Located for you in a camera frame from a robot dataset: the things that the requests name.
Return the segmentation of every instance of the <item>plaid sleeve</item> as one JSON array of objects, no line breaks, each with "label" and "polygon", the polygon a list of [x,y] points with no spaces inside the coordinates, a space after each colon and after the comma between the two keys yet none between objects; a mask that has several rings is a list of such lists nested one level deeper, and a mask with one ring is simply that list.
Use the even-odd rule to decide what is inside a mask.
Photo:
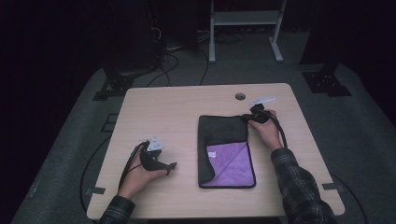
[{"label": "plaid sleeve", "polygon": [[289,149],[275,150],[271,160],[289,223],[336,223],[332,209],[320,199],[315,178],[298,165]]},{"label": "plaid sleeve", "polygon": [[134,203],[126,198],[116,195],[111,200],[106,211],[100,218],[101,224],[124,224],[128,223],[129,218],[134,211]]}]

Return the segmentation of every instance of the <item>wooden table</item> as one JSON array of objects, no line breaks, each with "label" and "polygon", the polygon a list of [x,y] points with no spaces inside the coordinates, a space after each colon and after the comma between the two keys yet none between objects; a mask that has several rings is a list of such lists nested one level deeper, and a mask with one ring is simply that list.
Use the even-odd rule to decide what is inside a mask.
[{"label": "wooden table", "polygon": [[[235,99],[244,93],[246,99]],[[200,87],[130,89],[125,95],[109,143],[88,217],[98,219],[117,193],[120,175],[134,147],[156,136],[165,146],[159,160],[177,162],[169,175],[151,182],[134,197],[135,218],[185,217],[277,217],[285,216],[270,153],[260,137],[248,128],[248,142],[257,186],[253,189],[200,189],[197,180],[197,130],[201,115],[235,116],[249,113],[249,102],[275,97],[265,103],[274,109],[290,149],[302,167],[318,182],[323,201],[336,215],[345,207],[332,183],[326,165],[288,84],[253,84]]]}]

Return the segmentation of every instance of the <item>cloth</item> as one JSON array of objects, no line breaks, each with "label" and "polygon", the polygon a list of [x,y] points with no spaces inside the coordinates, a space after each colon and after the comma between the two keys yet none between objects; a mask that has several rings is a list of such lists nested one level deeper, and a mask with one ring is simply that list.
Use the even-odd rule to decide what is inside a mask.
[{"label": "cloth", "polygon": [[[288,215],[289,224],[337,223],[330,206],[320,199],[315,178],[298,165],[294,154],[289,149],[275,150],[271,154],[271,160],[276,170],[279,189],[283,197],[283,207]],[[125,217],[132,214],[134,204],[128,199],[116,198],[120,196],[115,196],[111,201],[100,219],[101,224],[128,223]]]},{"label": "cloth", "polygon": [[198,185],[202,189],[250,189],[256,176],[241,116],[201,116],[198,123]]}]

